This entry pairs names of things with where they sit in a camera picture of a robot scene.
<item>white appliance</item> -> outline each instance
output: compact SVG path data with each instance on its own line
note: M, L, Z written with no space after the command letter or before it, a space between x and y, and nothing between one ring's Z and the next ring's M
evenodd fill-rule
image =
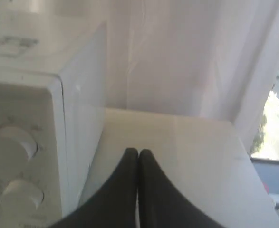
M0 228L46 227L77 208L105 79L105 23L0 10Z

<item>sheer curtain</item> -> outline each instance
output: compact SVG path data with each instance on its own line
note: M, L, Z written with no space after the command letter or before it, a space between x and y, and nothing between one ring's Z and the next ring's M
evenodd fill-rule
M279 0L109 0L108 106L231 121L248 150L279 68Z

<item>white table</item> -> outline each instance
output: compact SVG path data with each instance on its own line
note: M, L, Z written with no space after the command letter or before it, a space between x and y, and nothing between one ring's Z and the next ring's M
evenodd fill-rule
M273 202L229 122L108 109L80 203L126 147L151 149L179 191L227 228L279 228Z

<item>microwave knob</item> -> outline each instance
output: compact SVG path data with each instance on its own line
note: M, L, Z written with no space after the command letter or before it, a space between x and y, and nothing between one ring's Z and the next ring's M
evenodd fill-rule
M44 199L43 191L26 180L13 180L3 191L0 203L4 212L12 215L35 213Z
M28 161L37 153L38 145L36 141L21 128L4 126L0 128L0 137L9 138L19 143L26 151Z

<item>white countertop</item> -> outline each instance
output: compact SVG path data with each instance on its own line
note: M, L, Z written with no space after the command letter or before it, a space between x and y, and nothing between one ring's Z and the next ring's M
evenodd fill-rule
M107 180L127 147L153 151L171 182L227 228L279 228L264 190L229 122L108 109L80 203Z

